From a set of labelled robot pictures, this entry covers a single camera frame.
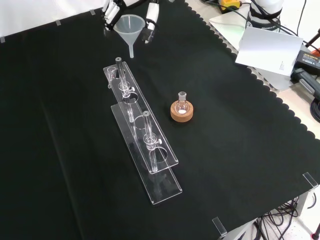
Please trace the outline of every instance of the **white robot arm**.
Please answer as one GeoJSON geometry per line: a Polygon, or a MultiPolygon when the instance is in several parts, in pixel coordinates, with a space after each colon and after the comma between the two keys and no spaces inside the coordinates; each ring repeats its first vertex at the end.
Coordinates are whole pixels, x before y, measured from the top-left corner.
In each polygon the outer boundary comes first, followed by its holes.
{"type": "Polygon", "coordinates": [[[145,18],[147,30],[144,31],[144,40],[145,43],[150,42],[157,26],[159,0],[106,0],[102,8],[102,16],[106,29],[111,31],[126,9],[135,8],[146,1],[150,3],[145,18]]]}

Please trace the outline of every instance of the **black cloth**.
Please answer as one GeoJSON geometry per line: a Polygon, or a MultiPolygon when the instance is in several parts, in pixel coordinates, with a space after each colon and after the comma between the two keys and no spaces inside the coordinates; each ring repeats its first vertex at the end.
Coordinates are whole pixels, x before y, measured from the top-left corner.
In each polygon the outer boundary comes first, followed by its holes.
{"type": "MultiPolygon", "coordinates": [[[[128,13],[144,17],[147,8],[128,13]]],[[[133,59],[99,14],[21,33],[84,239],[216,239],[213,218],[231,231],[308,191],[305,172],[320,182],[319,141],[183,0],[162,1],[158,25],[152,43],[136,41],[133,59]],[[179,159],[173,170],[183,192],[156,206],[110,109],[117,102],[103,68],[116,57],[179,159]],[[194,107],[187,123],[170,117],[180,91],[194,107]]]]}
{"type": "Polygon", "coordinates": [[[21,34],[0,44],[0,239],[77,240],[78,224],[21,34]]]}

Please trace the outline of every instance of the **cable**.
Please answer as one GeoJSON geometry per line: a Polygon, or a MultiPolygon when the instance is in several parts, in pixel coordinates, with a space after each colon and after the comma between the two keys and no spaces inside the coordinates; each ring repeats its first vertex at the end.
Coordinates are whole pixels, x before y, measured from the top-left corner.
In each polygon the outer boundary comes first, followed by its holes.
{"type": "Polygon", "coordinates": [[[259,240],[259,239],[261,239],[261,237],[263,240],[267,240],[266,235],[262,230],[262,222],[263,222],[263,216],[260,217],[259,223],[258,223],[258,219],[253,223],[253,225],[256,228],[256,235],[255,235],[254,240],[259,240]]]}
{"type": "Polygon", "coordinates": [[[264,226],[264,229],[265,229],[266,239],[269,240],[269,235],[268,235],[267,227],[266,227],[266,224],[265,224],[265,220],[264,220],[263,217],[261,219],[262,219],[263,226],[264,226]]]}
{"type": "Polygon", "coordinates": [[[280,233],[279,240],[285,240],[284,235],[288,231],[288,229],[290,228],[293,218],[298,217],[298,212],[296,209],[297,204],[298,204],[298,200],[299,200],[299,198],[297,197],[297,198],[291,200],[290,202],[286,202],[286,203],[282,204],[281,206],[279,206],[275,209],[277,211],[276,213],[267,212],[266,214],[262,215],[260,217],[260,223],[258,222],[259,219],[257,219],[257,221],[255,221],[253,224],[259,233],[257,232],[254,240],[259,240],[261,237],[263,238],[263,240],[269,240],[269,234],[268,234],[268,230],[266,228],[264,218],[269,218],[270,222],[273,225],[275,225],[276,229],[280,233]],[[284,222],[285,222],[284,216],[286,216],[286,215],[290,215],[290,221],[289,221],[287,227],[285,228],[285,230],[283,232],[281,232],[279,227],[284,224],[284,222]],[[281,222],[276,223],[274,217],[281,217],[281,222]],[[267,237],[265,236],[265,234],[261,228],[261,223],[263,223],[267,237]]]}
{"type": "Polygon", "coordinates": [[[302,11],[301,11],[301,15],[300,15],[300,19],[299,19],[298,27],[296,28],[296,34],[297,34],[297,35],[299,35],[300,22],[301,22],[301,19],[302,19],[302,15],[304,14],[304,10],[305,10],[305,6],[306,6],[306,4],[307,4],[307,0],[304,0],[304,4],[303,4],[302,11]]]}
{"type": "Polygon", "coordinates": [[[247,21],[247,18],[246,18],[245,16],[243,16],[241,13],[237,12],[236,10],[234,10],[232,7],[223,6],[223,5],[221,5],[221,4],[219,4],[219,3],[215,3],[215,2],[213,2],[213,1],[214,1],[214,0],[203,1],[203,2],[206,3],[206,4],[216,5],[216,6],[220,6],[220,7],[226,8],[226,9],[228,9],[228,10],[230,10],[230,11],[238,14],[239,16],[241,16],[243,19],[245,19],[245,20],[247,21]]]}
{"type": "Polygon", "coordinates": [[[312,209],[312,208],[316,205],[316,203],[317,203],[317,196],[316,196],[316,194],[313,193],[313,196],[314,196],[314,203],[312,204],[312,206],[308,207],[307,209],[312,209]]]}
{"type": "Polygon", "coordinates": [[[310,105],[310,112],[312,117],[320,123],[320,101],[316,98],[310,105]]]}

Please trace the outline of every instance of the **white paper sheet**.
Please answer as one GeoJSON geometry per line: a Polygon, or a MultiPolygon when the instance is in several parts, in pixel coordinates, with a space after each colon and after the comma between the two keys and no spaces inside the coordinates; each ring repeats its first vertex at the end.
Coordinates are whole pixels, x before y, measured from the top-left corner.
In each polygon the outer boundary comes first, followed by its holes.
{"type": "Polygon", "coordinates": [[[247,27],[235,62],[289,77],[302,43],[297,36],[247,27]]]}

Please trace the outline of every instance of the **clear acrylic rack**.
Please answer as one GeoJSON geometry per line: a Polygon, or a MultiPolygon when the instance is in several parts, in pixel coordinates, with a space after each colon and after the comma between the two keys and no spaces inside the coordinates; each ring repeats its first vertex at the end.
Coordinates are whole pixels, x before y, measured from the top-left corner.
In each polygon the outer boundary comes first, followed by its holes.
{"type": "Polygon", "coordinates": [[[127,63],[115,61],[103,69],[118,102],[111,109],[151,203],[157,204],[182,193],[171,170],[178,159],[127,63]]]}

